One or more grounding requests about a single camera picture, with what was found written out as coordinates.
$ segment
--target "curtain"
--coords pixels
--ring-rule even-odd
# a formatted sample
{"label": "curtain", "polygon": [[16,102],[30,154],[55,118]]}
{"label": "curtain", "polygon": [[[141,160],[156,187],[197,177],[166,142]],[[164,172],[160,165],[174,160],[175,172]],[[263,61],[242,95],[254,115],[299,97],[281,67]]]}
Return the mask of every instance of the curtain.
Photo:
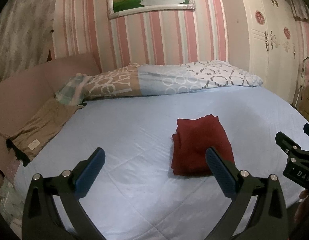
{"label": "curtain", "polygon": [[292,9],[292,14],[296,20],[309,22],[309,8],[303,0],[286,0]]}
{"label": "curtain", "polygon": [[0,13],[0,81],[47,61],[56,0],[8,0]]}

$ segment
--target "hand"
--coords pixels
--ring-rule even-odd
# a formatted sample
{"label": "hand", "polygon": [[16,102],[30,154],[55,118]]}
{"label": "hand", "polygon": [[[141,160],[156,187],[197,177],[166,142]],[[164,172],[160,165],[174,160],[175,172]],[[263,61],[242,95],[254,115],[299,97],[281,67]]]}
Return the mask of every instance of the hand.
{"label": "hand", "polygon": [[302,199],[294,215],[295,223],[300,223],[309,214],[309,190],[305,189],[299,195]]}

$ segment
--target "red decorative sticker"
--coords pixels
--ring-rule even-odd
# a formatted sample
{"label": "red decorative sticker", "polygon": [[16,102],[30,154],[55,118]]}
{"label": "red decorative sticker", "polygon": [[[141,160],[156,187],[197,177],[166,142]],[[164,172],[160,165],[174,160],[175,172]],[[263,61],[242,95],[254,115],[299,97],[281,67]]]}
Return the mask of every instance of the red decorative sticker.
{"label": "red decorative sticker", "polygon": [[265,23],[264,16],[263,16],[262,13],[259,12],[259,11],[256,11],[256,21],[257,21],[260,25],[263,25],[263,24]]}
{"label": "red decorative sticker", "polygon": [[290,40],[291,39],[291,34],[290,34],[289,29],[287,27],[284,27],[283,31],[284,31],[284,35],[286,36],[286,38],[288,40]]}

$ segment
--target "floral decal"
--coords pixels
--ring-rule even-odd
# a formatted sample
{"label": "floral decal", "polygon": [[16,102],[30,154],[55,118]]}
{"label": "floral decal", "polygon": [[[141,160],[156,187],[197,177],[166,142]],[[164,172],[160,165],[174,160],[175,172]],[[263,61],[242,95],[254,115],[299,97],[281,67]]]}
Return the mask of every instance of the floral decal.
{"label": "floral decal", "polygon": [[286,38],[288,40],[290,40],[291,39],[291,34],[290,34],[289,29],[287,27],[284,27],[283,31],[284,31],[284,35],[286,36]]}
{"label": "floral decal", "polygon": [[287,42],[283,42],[283,43],[282,43],[282,46],[284,47],[284,50],[285,50],[286,52],[289,52],[290,44],[289,44],[288,41],[287,41]]}
{"label": "floral decal", "polygon": [[263,25],[265,23],[265,20],[264,20],[264,16],[261,12],[259,11],[256,11],[256,21],[260,24],[260,25]]}

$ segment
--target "brown cloth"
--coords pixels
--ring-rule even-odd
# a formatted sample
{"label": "brown cloth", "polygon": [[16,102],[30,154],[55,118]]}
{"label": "brown cloth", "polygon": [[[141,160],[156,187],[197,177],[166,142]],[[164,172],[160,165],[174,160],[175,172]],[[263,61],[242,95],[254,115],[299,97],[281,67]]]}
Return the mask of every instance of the brown cloth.
{"label": "brown cloth", "polygon": [[42,148],[62,129],[72,115],[84,106],[67,106],[50,98],[16,134],[9,136],[7,147],[12,147],[26,166]]}
{"label": "brown cloth", "polygon": [[218,117],[207,115],[196,120],[178,119],[171,168],[173,174],[206,176],[211,171],[206,163],[206,150],[214,146],[224,160],[234,163],[227,134]]}

